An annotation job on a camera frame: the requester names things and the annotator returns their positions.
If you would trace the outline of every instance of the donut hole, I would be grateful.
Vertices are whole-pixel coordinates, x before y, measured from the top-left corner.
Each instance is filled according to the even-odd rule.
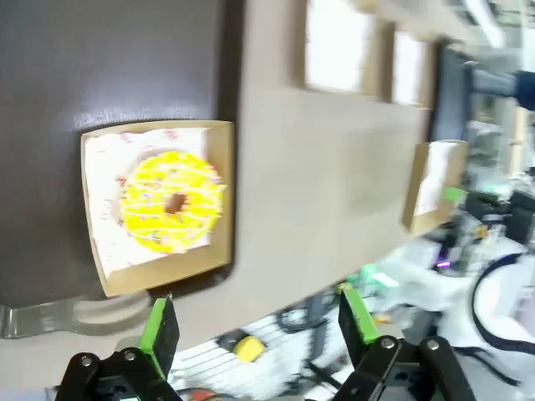
[[[184,207],[186,201],[186,195],[176,192],[175,194],[171,195],[166,202],[166,213],[171,215],[179,213]]]

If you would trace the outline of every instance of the green gripper pad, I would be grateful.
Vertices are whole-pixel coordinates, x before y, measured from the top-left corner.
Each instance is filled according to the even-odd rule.
[[[151,360],[163,379],[167,379],[171,370],[179,337],[178,321],[171,298],[158,298],[150,312],[138,348]]]
[[[355,289],[342,291],[339,325],[351,362],[357,367],[369,345],[379,336],[379,330]]]

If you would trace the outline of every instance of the screw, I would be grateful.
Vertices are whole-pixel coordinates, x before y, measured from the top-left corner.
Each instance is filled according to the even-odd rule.
[[[86,368],[91,364],[91,358],[90,357],[83,357],[82,358],[82,366],[85,366]]]
[[[381,346],[386,349],[391,349],[394,347],[394,342],[389,338],[385,338],[383,341],[381,341]]]
[[[427,342],[427,347],[429,347],[429,349],[431,351],[436,351],[438,349],[439,345],[435,340],[429,340]]]
[[[135,359],[135,354],[131,351],[125,353],[125,359],[127,361],[133,361]]]

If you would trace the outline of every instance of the donut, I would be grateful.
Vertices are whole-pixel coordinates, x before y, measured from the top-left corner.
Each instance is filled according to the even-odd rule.
[[[224,188],[215,169],[195,155],[151,156],[125,182],[120,198],[125,228],[152,251],[184,253],[213,229]]]

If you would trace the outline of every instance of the beige table surface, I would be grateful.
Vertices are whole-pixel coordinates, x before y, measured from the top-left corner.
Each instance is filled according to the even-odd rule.
[[[406,5],[430,26],[438,18],[436,28],[456,28],[432,3],[440,5]],[[300,89],[293,77],[299,4],[247,5],[237,264],[220,286],[175,301],[180,348],[306,297],[407,240],[400,212],[426,112]],[[453,33],[462,36],[462,28]],[[140,331],[2,340],[0,388],[58,384],[74,354],[107,358]]]

